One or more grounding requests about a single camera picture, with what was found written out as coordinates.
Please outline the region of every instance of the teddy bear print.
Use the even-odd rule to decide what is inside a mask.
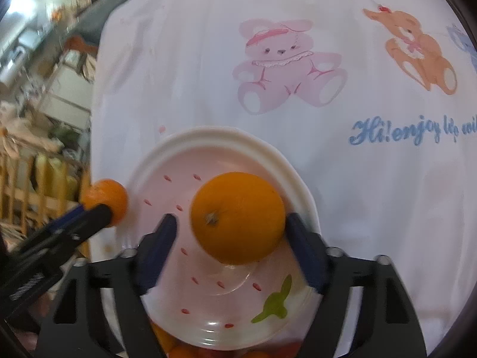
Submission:
[[[233,70],[242,81],[238,100],[250,114],[263,114],[296,95],[312,106],[329,104],[343,89],[347,73],[338,68],[341,55],[312,51],[313,39],[306,34],[309,20],[274,23],[252,19],[240,24],[250,58]]]
[[[457,76],[450,62],[442,56],[436,40],[421,30],[421,23],[406,12],[379,6],[379,12],[363,9],[372,20],[379,21],[393,35],[385,48],[407,75],[426,90],[436,84],[451,95],[457,90]]]
[[[474,66],[475,71],[477,72],[477,51],[472,44],[469,36],[466,33],[462,32],[455,24],[452,24],[452,27],[447,27],[450,38],[454,44],[462,51],[467,52],[470,55],[470,60]]]

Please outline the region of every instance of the bright light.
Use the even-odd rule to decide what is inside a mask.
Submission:
[[[35,2],[33,0],[11,0],[8,12],[18,12],[30,17],[35,12]]]

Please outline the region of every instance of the orange bear print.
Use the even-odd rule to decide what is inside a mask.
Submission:
[[[379,21],[393,35],[385,43],[388,54],[397,65],[426,90],[431,84],[447,95],[457,90],[457,76],[450,62],[442,56],[436,40],[421,30],[421,23],[406,12],[379,6],[379,12],[363,9],[371,20]]]

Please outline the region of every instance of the pink teddy bear print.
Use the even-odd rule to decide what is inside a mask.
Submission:
[[[251,19],[240,24],[250,59],[232,75],[242,81],[238,100],[248,113],[274,110],[292,94],[312,106],[325,106],[343,89],[347,72],[338,68],[341,55],[311,51],[313,39],[305,33],[311,28],[309,20]]]

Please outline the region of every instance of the strawberry-patterned plate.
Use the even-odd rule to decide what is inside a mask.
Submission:
[[[287,212],[300,213],[311,230],[319,231],[313,197],[285,157],[256,137],[226,127],[200,127],[164,139],[126,187],[129,212],[116,230],[120,251],[137,246],[165,213],[177,216],[176,242],[143,303],[168,333],[217,350],[265,342],[313,306],[311,288],[285,239],[260,262],[240,266],[221,264],[197,243],[189,222],[191,200],[205,182],[233,171],[270,182]]]

